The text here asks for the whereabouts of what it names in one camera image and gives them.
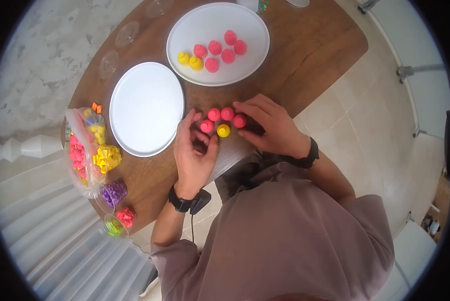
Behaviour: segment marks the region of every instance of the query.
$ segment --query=clear plastic bag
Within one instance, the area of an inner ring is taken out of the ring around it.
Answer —
[[[106,144],[105,120],[91,108],[68,109],[65,116],[71,130],[64,148],[67,169],[80,193],[93,198],[92,187],[105,183],[108,174],[107,164],[100,167],[93,161]]]

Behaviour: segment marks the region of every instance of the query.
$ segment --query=shirt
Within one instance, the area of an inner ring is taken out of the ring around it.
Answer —
[[[362,196],[342,207],[306,174],[281,162],[255,176],[258,187],[223,204],[201,254],[185,239],[153,245],[163,299],[372,299],[394,263],[382,199]]]

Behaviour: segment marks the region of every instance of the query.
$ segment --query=red toy pieces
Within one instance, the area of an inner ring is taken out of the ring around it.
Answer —
[[[239,129],[243,128],[246,125],[245,117],[238,114],[237,116],[233,117],[233,124]]]
[[[214,58],[207,58],[206,62],[205,62],[205,68],[208,70],[208,72],[210,73],[215,73],[218,71],[218,61],[215,60]]]
[[[215,127],[215,124],[213,123],[213,121],[208,120],[208,119],[205,119],[204,121],[202,121],[200,123],[200,129],[204,133],[211,132],[214,127]]]
[[[235,53],[238,55],[244,55],[246,53],[246,44],[243,40],[238,40],[233,46]]]
[[[212,108],[210,111],[208,111],[208,119],[211,121],[218,121],[220,120],[220,110],[217,108]]]
[[[235,61],[235,52],[230,49],[223,50],[222,60],[224,63],[233,63]]]
[[[223,37],[225,38],[225,43],[227,43],[227,45],[231,46],[236,42],[236,33],[231,30],[227,30]]]
[[[212,40],[210,41],[210,44],[208,44],[208,51],[210,51],[212,55],[219,55],[222,53],[222,45],[217,41]]]
[[[203,59],[205,56],[207,56],[208,52],[204,45],[197,44],[193,47],[193,54],[196,57]]]
[[[233,119],[234,112],[231,108],[223,108],[222,110],[222,119],[226,121],[230,121]]]

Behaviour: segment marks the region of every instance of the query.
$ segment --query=white plate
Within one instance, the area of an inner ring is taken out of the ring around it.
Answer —
[[[161,63],[141,63],[118,81],[109,103],[111,131],[120,146],[137,157],[168,147],[185,109],[183,90]]]
[[[182,66],[177,61],[179,52],[193,55],[195,44],[207,48],[211,40],[222,45],[222,50],[228,46],[223,38],[227,30],[233,30],[237,39],[242,39],[247,45],[245,55],[236,55],[232,64],[225,64],[220,55],[211,55],[220,64],[216,73],[210,73],[205,67],[195,71],[189,66]],[[191,10],[181,17],[173,26],[166,43],[168,62],[175,72],[186,81],[201,86],[219,87],[241,81],[260,67],[267,57],[270,48],[270,35],[262,19],[251,10],[234,3],[211,3]]]

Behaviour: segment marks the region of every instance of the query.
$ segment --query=cable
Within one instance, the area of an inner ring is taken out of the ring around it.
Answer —
[[[195,243],[195,233],[193,232],[193,214],[192,214],[192,243]]]

